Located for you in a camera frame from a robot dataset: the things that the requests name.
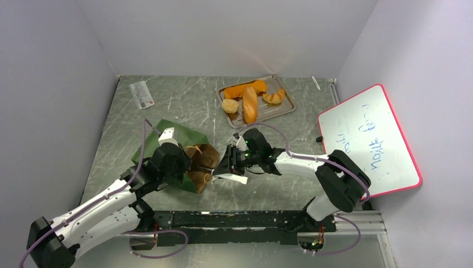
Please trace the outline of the metal tongs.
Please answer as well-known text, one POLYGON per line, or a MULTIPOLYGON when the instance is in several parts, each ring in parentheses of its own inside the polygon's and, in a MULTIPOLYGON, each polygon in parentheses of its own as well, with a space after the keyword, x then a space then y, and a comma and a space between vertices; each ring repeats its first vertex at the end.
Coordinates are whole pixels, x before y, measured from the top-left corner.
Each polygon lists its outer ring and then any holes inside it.
POLYGON ((208 168, 201 168, 201 172, 205 173, 204 175, 204 183, 208 184, 209 182, 212 182, 216 179, 228 179, 232 181, 236 181, 238 183, 247 185, 248 183, 248 178, 246 176, 241 176, 241 175, 235 175, 232 173, 225 173, 225 174, 220 174, 216 175, 214 174, 214 169, 208 169, 208 168))

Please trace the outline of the green paper bag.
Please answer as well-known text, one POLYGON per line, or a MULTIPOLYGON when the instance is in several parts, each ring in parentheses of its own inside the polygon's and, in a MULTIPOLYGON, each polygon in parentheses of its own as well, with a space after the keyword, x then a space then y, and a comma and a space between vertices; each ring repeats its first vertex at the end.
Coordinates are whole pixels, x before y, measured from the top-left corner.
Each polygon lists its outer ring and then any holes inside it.
POLYGON ((131 182, 138 197, 143 197, 166 183, 199 194, 212 177, 218 151, 207 136, 178 123, 162 119, 155 126, 144 147, 142 166, 131 182))

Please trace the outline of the fake baguette loaf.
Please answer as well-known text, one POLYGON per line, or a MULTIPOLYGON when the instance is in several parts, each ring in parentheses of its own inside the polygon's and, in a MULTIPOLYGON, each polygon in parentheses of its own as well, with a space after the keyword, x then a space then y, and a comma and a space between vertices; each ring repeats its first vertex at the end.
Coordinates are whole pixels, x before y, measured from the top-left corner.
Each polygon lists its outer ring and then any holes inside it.
POLYGON ((247 124, 254 123, 258 117, 258 96, 252 87, 247 87, 243 92, 243 114, 247 124))

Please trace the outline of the fake round bread roll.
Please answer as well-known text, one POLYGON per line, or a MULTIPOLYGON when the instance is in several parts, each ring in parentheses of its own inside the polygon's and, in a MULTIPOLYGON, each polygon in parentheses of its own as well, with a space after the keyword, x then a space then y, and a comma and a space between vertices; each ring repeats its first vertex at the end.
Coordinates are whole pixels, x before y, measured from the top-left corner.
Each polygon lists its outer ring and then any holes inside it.
POLYGON ((223 99, 221 107, 226 113, 234 114, 239 109, 239 103, 234 99, 223 99))

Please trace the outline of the fake croissant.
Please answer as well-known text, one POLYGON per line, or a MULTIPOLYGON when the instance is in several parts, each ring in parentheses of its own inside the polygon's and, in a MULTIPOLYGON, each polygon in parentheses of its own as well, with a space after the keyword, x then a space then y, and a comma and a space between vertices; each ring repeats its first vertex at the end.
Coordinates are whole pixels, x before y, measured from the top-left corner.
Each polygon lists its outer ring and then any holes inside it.
POLYGON ((262 98, 265 102, 270 104, 281 104, 285 98, 286 92, 283 88, 279 88, 278 92, 274 94, 264 93, 262 98))

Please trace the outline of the orange fake braided bread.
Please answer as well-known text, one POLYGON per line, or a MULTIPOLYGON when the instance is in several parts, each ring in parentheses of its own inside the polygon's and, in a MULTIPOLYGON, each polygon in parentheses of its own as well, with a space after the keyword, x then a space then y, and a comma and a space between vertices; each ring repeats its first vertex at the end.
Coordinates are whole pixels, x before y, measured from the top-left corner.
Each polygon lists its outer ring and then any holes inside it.
POLYGON ((248 83, 238 84, 232 87, 227 87, 223 90, 225 99, 235 99, 243 96, 244 89, 252 87, 257 93, 267 91, 267 85, 263 80, 255 80, 248 83))

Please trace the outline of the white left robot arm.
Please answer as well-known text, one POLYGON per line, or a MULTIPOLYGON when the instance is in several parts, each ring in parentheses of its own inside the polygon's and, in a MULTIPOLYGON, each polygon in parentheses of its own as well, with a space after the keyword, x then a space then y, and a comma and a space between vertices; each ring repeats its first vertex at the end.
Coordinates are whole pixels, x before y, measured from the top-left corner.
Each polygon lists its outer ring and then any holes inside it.
POLYGON ((191 158, 180 145, 163 143, 89 201, 52 220, 35 220, 26 256, 38 267, 71 267, 81 255, 116 235, 157 231, 155 212, 142 198, 166 179, 182 180, 190 166, 191 158))

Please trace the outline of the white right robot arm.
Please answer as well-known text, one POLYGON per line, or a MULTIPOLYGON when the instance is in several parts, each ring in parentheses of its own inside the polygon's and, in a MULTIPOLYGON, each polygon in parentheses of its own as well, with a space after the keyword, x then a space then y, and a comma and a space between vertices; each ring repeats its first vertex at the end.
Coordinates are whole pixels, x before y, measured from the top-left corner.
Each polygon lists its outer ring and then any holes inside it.
POLYGON ((264 173, 316 178, 324 192, 311 199, 303 209, 302 227, 315 231, 322 220, 336 212, 350 213, 363 197, 369 197, 371 181, 341 150, 328 155, 304 155, 270 145, 256 128, 245 131, 235 145, 228 145, 211 175, 242 178, 247 168, 259 166, 264 173))

